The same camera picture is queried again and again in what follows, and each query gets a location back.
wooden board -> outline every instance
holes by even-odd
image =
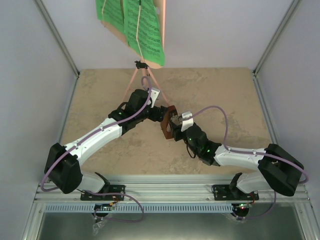
[[[156,8],[158,8],[159,10],[159,14],[158,14],[158,18],[159,18],[159,27],[160,27],[160,35],[161,35],[161,40],[162,40],[162,47],[163,49],[165,49],[165,23],[166,23],[166,0],[153,0],[153,4]],[[126,45],[129,48],[129,45],[127,43],[127,39],[126,36],[121,33],[120,31],[118,31],[114,26],[112,26],[110,23],[105,22],[105,21],[101,21],[102,25],[108,29],[113,35],[115,35],[121,42],[123,42],[124,45]],[[162,68],[162,66],[160,66],[157,63],[148,61],[148,60],[144,60],[144,62],[146,64],[148,64],[148,66],[152,69],[160,69]]]
[[[98,126],[121,103],[134,69],[86,69],[80,74],[62,143]],[[221,106],[229,119],[227,143],[240,148],[264,148],[270,143],[266,123],[247,68],[161,68],[153,74],[171,104],[193,113],[209,105]],[[137,74],[130,93],[141,88]],[[157,106],[165,105],[162,98]],[[195,118],[208,138],[221,143],[225,120],[218,110]],[[159,122],[145,120],[91,156],[82,169],[101,174],[235,174],[234,166],[207,166],[189,157],[186,145],[166,140]]]

green paper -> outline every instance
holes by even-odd
[[[128,45],[141,56],[136,40],[139,0],[123,0],[124,34]],[[163,66],[165,53],[160,35],[159,19],[153,0],[141,1],[138,41],[145,60]]]
[[[125,34],[124,15],[121,0],[95,0],[96,14],[100,21],[110,23],[122,34]]]

wooden tabletop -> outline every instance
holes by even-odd
[[[72,142],[98,126],[120,105],[133,72],[134,69],[86,69],[81,72],[62,144]],[[209,105],[222,107],[229,120],[229,146],[265,148],[271,142],[249,69],[161,68],[152,72],[179,113],[196,113]],[[130,93],[141,88],[141,76],[139,71]],[[160,98],[156,105],[165,106],[165,102]],[[210,140],[222,142],[226,126],[219,110],[207,110],[194,121]],[[160,123],[148,119],[102,147],[82,169],[110,175],[249,172],[235,166],[207,166],[197,157],[190,158],[183,141],[166,140]]]

white wall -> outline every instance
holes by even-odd
[[[19,240],[75,78],[33,1],[0,9],[0,234]]]
[[[95,1],[43,0],[78,69],[134,68],[137,56],[97,20]],[[167,0],[167,68],[253,69],[292,0]]]
[[[303,0],[259,73],[279,143],[310,175],[320,221],[320,1]]]

vent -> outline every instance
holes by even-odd
[[[142,203],[144,212],[156,213],[231,213],[230,203]],[[49,203],[45,207],[46,213],[93,213],[94,203]],[[118,203],[111,211],[119,214],[141,213],[141,209],[134,203]]]

